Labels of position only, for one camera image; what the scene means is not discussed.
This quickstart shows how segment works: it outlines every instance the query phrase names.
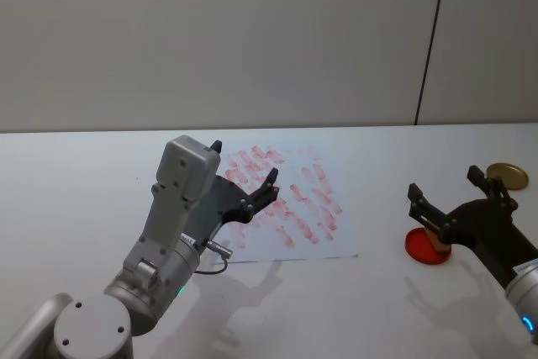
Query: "white table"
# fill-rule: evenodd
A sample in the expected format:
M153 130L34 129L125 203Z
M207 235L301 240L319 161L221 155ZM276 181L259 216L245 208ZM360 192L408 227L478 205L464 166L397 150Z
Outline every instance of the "white table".
M165 143L209 144L248 130L0 135L0 343L58 292L101 293L145 222ZM535 357L504 291L455 247L428 267L404 250L407 188L440 209L480 198L467 168L522 166L514 222L538 244L538 124L256 130L260 137L330 139L346 172L358 258L235 264L197 276L135 356L202 358Z

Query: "red marks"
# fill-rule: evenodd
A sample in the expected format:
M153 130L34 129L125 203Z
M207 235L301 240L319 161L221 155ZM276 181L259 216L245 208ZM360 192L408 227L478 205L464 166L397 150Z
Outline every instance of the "red marks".
M256 161L258 166L261 166L261 168L263 168L267 172L269 172L272 169L272 164L269 161L260 158L254 152L251 153L251 156L252 156L252 160Z
M230 167L232 168L239 167L239 164L237 164L237 161L235 161L231 155L226 155L225 160Z
M274 230L287 248L293 248L295 246L293 239L289 236L287 231L283 227L278 226L278 224L276 224L271 218L261 214L260 221L263 225Z
M260 231L276 233L287 248L294 248L296 243L304 248L305 244L323 244L336 239L336 218L342 209L335 201L322 157L315 148L283 147L276 151L270 146L255 145L225 155L223 162L226 178L246 193L253 193L274 166L281 171L277 183L273 184L281 189L278 200L249 224L230 226L237 248L245 248L251 232Z
M333 235L330 233L329 229L327 229L327 226L325 226L323 223L318 222L318 227L321 229L321 231L323 231L323 234L327 241L332 241L335 239Z
M267 216L274 216L275 212L272 210L272 206L269 205L263 209Z
M230 181L233 181L233 182L243 182L244 184L247 184L249 181L246 175L243 174L243 172L239 168L226 170L225 176L226 178L228 178Z
M325 206L320 206L321 209L321 217L324 221L324 224L331 230L336 230L338 227L336 227L336 220L335 217L330 214L329 210Z
M312 202L312 199L303 197L303 195L301 195L301 191L299 190L299 187L297 184L290 185L289 189L292 190L295 200L298 202L304 203L306 207L309 209L311 214L315 214L315 215L318 214L318 208L316 208L316 206L314 205L314 202Z
M297 225L297 227L303 233L303 236L309 239L312 244L319 243L318 237L316 237L314 232L310 229L310 226L308 223L306 223L306 220L300 219L294 212L286 212L286 217Z
M260 222L256 217L252 218L249 224L252 225L255 229L260 229Z
M261 171L261 167L258 166L258 164L251 159L251 157L248 155L248 153L244 150L239 152L239 156L241 160L245 163L245 169L246 172L249 174L251 179L260 181L261 178L258 176L258 172Z
M321 189L324 193L331 194L333 193L333 188L330 187L329 182L327 181L327 177L325 176L325 172L323 171L323 168L319 164L314 164L314 171L316 172L316 177L319 180L319 183L321 184Z
M277 164L282 164L284 162L284 158L270 146L267 151L267 157Z
M297 184L292 184L289 186L289 189L292 190L293 196L295 197L295 200L298 202L303 201L303 195L301 195L301 191L299 190L299 187Z
M342 213L342 208L340 207L340 205L338 203L336 203L333 199L329 198L327 195L322 193L320 190L318 190L317 188L314 188L312 190L312 193L316 197L318 197L318 199L322 203L329 206L330 210L332 210L335 214L341 214Z
M277 234L282 237L282 241L287 248L293 248L295 246L295 243L293 242L292 238L289 236L288 233L286 233L286 230L284 230L282 227L277 227Z
M282 198L277 199L275 202L271 204L271 207L273 208L273 210L275 211L275 214L277 214L277 216L280 219L286 220L286 212L289 210L289 207L287 205L287 202L284 199Z
M314 178L314 174L310 171L310 169L304 167L301 169L301 172L303 173L304 178L306 178L306 181L310 182L311 184L316 183L316 179Z
M280 155L280 153L270 146L267 148L267 153L265 153L260 146L254 146L252 148L252 153L254 153L254 155L259 159L269 159L276 164L282 164L284 162L284 158Z

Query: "black cable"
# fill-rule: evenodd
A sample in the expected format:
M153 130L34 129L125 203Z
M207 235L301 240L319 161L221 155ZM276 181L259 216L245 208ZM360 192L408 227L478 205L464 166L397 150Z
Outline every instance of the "black cable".
M226 271L226 269L228 268L228 260L222 257L222 261L224 263L224 266L218 271L194 271L194 273L198 273L200 275L219 275L220 273Z
M434 44L435 29L437 28L437 18L439 17L440 0L437 0L435 6L434 24L431 28L430 44L428 45L428 54L426 56L426 65L424 68L424 75L422 76L422 84L420 85L419 105L417 105L417 113L414 116L414 124L419 124L420 104L422 104L422 95L424 94L424 87L426 84L426 77L428 76L428 68L430 67L431 48Z

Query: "red stain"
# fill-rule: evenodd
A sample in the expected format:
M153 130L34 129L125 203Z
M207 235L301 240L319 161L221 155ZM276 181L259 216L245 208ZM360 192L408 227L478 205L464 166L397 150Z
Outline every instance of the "red stain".
M269 161L259 157L256 153L254 153L254 151L251 152L251 156L259 166L263 167L268 172L272 169L272 164Z
M239 164L237 164L237 161L235 161L231 155L226 155L225 159L228 162L230 167L232 168L239 167Z
M282 242L287 248L293 248L295 246L293 239L289 236L287 231L282 227L279 227L271 218L268 218L263 214L260 216L260 221L263 225L273 229L280 236Z
M332 197L333 189L321 166L320 155L312 146L302 150L286 150L286 148L281 150L283 153L272 147L264 150L256 145L250 150L226 155L224 161L229 170L225 172L225 176L246 193L253 193L275 165L280 165L279 168L287 172L294 172L297 183L289 186L292 197L288 201L290 201L291 209L297 207L297 203L304 203L309 212L309 222L290 210L286 200L278 198L277 201L264 208L249 224L230 226L232 241L236 248L245 248L246 238L250 235L246 234L245 230L252 231L262 226L276 232L279 240L287 248L295 246L292 237L286 231L288 229L286 226L289 225L297 228L302 236L313 245L318 244L319 239L330 242L335 238L333 231L338 229L335 216L341 214L342 209ZM305 166L294 167L292 161L285 161L287 156L296 156L295 158L298 158ZM284 181L284 187L288 187L289 182L285 183L286 178L283 177L281 181Z
M324 234L326 240L332 241L334 239L334 237L330 233L329 229L327 229L327 227L323 223L318 222L318 227L323 231L323 234Z
M260 222L258 221L256 217L252 218L249 224L251 224L255 229L260 229Z
M260 166L258 166L248 155L248 153L244 150L239 152L239 156L241 157L241 160L245 162L247 167L250 167L255 172L261 171Z
M254 155L260 159L269 159L276 164L282 164L284 162L284 158L280 155L280 153L270 146L267 148L267 153L265 153L260 146L254 146L252 148L252 153L254 153Z
M267 216L274 216L275 212L272 210L271 205L265 207L263 211L266 213Z
M342 208L340 207L340 205L338 203L336 203L334 200L332 200L331 198L329 198L327 195L322 193L320 190L318 190L317 188L313 188L312 193L316 197L318 197L321 200L321 202L323 202L325 205L329 206L329 208L335 214L341 214L342 213Z
M303 201L303 195L301 195L301 191L299 190L299 186L297 184L292 184L289 186L289 189L292 190L293 196L295 197L295 200L298 202Z
M336 220L335 217L330 214L329 210L325 206L320 206L321 209L321 217L327 227L331 230L336 230L338 227L336 226Z
M282 237L282 241L284 241L284 245L287 248L293 248L295 246L295 243L293 242L292 238L289 236L288 233L286 233L286 230L283 228L277 228L277 234Z
M255 170L252 170L252 168L250 168L249 166L245 167L245 170L252 180L261 181L260 176L258 176L258 173Z
M267 149L267 157L269 157L270 160L277 164L282 164L284 162L284 158L280 156L280 154L270 146Z
M239 182L243 182L244 184L247 184L249 181L246 175L243 174L243 172L239 168L226 170L225 175L226 175L226 178L228 178L232 182L235 182L235 180L237 180Z
M264 153L264 151L262 149L260 149L260 146L254 146L252 148L252 153L254 153L254 155L260 159L266 159L267 158L267 155Z
M306 220L300 219L294 212L286 212L286 217L295 222L295 225L297 225L299 230L301 230L303 236L309 239L312 244L319 243L318 237L316 237L312 229L310 229L310 226L308 223L306 223Z
M311 184L316 183L316 179L314 178L314 174L312 174L310 169L308 169L306 167L303 167L301 169L301 172L303 173L303 176L307 179L308 182L310 182Z
M271 204L271 207L280 219L286 220L286 212L289 210L289 207L284 199L277 199Z
M312 199L310 198L304 198L303 199L303 202L304 204L306 205L306 207L309 209L310 213L317 216L318 215L318 208L316 207L316 205L314 204L314 202L312 202Z
M314 164L314 171L316 172L316 177L319 180L319 183L321 184L321 189L324 193L331 194L333 193L333 188L330 187L329 181L327 181L327 177L325 176L325 172L323 171L323 168L319 164Z
M314 202L312 202L312 199L303 197L297 184L290 185L289 189L292 190L296 201L304 203L311 214L315 214L316 216L318 215L318 209L316 208Z

